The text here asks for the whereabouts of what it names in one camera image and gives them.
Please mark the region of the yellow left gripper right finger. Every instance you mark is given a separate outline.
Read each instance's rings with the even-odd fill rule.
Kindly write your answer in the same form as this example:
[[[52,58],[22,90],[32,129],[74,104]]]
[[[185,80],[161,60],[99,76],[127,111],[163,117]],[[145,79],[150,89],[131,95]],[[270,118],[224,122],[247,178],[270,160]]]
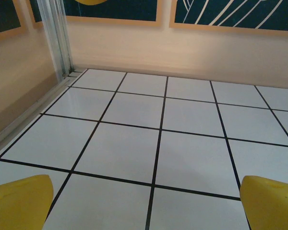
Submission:
[[[288,230],[288,184],[245,176],[240,199],[253,230]]]

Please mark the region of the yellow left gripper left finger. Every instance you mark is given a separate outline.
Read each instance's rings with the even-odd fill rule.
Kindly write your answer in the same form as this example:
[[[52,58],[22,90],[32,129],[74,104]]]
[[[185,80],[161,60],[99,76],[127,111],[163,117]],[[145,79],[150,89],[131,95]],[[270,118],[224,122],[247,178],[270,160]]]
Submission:
[[[0,230],[41,230],[53,200],[49,175],[0,185]]]

